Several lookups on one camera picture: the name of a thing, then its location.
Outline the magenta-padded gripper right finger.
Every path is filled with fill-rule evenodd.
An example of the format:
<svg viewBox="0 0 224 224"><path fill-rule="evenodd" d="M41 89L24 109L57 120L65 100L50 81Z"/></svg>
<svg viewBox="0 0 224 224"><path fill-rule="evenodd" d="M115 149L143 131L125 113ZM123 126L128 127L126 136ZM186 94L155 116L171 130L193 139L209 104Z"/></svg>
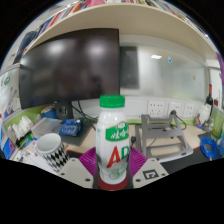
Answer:
<svg viewBox="0 0 224 224"><path fill-rule="evenodd" d="M134 188L141 188L168 176L168 172L156 158L146 158L134 147L130 148L129 172Z"/></svg>

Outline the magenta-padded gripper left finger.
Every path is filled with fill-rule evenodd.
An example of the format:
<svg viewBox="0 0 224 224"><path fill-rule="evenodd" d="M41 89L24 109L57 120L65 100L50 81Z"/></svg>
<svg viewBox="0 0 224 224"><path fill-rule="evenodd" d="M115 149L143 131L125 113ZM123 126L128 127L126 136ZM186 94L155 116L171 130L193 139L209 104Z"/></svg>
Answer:
<svg viewBox="0 0 224 224"><path fill-rule="evenodd" d="M92 189L96 173L96 150L92 148L79 158L70 158L58 176L83 188Z"/></svg>

